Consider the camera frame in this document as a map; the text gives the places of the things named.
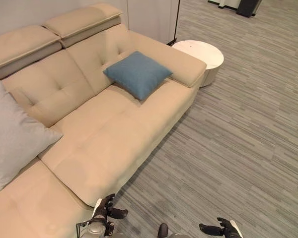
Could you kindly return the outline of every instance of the side table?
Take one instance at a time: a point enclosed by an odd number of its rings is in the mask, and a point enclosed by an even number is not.
[[[224,61],[222,52],[208,43],[202,41],[179,41],[175,43],[173,48],[187,53],[207,64],[207,69],[204,73],[202,85],[207,86],[215,80],[215,76]]]

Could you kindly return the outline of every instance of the beige sofa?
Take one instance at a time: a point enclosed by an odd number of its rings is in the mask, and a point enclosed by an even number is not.
[[[32,117],[64,136],[0,191],[0,238],[75,237],[193,103],[206,65],[131,32],[107,4],[0,36],[0,79]],[[140,51],[169,68],[140,102],[103,70]]]

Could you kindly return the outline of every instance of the white wall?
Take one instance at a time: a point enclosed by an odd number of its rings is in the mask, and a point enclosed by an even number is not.
[[[127,0],[0,0],[0,34],[40,24],[61,13],[97,2],[108,2],[123,10],[122,21],[128,26]]]
[[[173,40],[179,0],[128,0],[129,29],[168,43]]]

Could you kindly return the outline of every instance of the backrest cushion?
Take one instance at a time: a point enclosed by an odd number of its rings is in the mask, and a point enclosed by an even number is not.
[[[113,26],[67,48],[90,83],[94,94],[113,83],[103,71],[126,58],[135,48],[123,24]]]
[[[53,17],[43,26],[61,37],[62,45],[70,45],[86,39],[121,22],[122,11],[106,3],[76,9]]]
[[[0,79],[60,50],[59,38],[36,25],[0,35]]]
[[[65,50],[7,77],[3,84],[26,112],[46,127],[94,96],[90,84]]]

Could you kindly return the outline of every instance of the black bin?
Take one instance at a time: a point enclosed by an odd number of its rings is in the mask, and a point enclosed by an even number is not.
[[[241,0],[236,13],[242,16],[251,17],[252,15],[255,15],[254,12],[260,2],[261,0]]]

